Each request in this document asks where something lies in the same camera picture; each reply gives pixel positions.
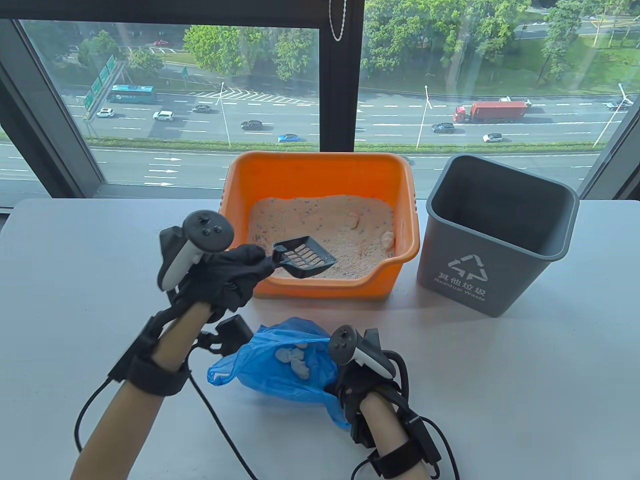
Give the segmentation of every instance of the truck trailer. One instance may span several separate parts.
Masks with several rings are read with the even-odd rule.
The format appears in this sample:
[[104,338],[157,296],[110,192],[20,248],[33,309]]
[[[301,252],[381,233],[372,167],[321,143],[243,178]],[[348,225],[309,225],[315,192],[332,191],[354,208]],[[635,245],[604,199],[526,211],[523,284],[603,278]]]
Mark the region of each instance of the truck trailer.
[[516,122],[524,117],[526,102],[476,102],[469,110],[456,107],[453,121],[457,124],[482,122]]

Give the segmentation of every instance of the glass pane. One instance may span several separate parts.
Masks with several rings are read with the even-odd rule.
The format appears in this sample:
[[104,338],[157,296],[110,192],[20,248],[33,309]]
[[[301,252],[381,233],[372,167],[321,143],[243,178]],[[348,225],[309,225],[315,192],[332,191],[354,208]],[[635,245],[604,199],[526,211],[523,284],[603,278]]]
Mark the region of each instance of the glass pane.
[[429,195],[454,153],[577,189],[640,88],[637,6],[365,4],[356,150],[396,152]]
[[108,182],[222,188],[239,152],[318,150],[317,30],[22,25]]
[[22,154],[4,133],[2,125],[0,125],[0,180],[27,180],[40,183]]

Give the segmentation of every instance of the black litter scoop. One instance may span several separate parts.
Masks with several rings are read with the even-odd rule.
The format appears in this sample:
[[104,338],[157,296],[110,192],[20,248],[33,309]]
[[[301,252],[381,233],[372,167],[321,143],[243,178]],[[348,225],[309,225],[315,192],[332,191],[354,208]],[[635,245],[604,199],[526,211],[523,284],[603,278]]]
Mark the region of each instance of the black litter scoop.
[[332,254],[311,237],[274,243],[271,258],[273,263],[296,278],[319,275],[337,262]]

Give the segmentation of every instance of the wrist strap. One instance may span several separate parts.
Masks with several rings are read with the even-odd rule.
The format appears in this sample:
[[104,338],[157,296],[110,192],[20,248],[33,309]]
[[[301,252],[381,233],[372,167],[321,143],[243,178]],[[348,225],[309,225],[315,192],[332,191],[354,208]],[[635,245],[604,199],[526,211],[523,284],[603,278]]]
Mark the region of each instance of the wrist strap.
[[384,457],[381,457],[376,449],[367,458],[378,477],[389,479],[396,478],[415,467],[422,460],[422,451],[418,442],[411,439]]
[[138,387],[143,392],[168,397],[182,390],[189,378],[189,371],[184,365],[176,373],[168,372],[160,368],[150,358],[135,356],[127,372],[127,381]]

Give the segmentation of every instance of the forearm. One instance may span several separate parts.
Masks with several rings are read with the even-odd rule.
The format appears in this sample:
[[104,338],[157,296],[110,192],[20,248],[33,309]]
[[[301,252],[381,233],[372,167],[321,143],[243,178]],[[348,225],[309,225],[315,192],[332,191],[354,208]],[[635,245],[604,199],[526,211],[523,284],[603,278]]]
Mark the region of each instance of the forearm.
[[[367,395],[360,403],[360,411],[369,425],[380,456],[391,453],[409,439],[393,407],[377,393]],[[425,464],[420,462],[394,480],[430,480],[430,477]]]
[[[177,372],[210,315],[208,305],[191,307],[160,338],[153,361],[164,370]],[[71,479],[126,479],[163,399],[125,381],[78,457]]]

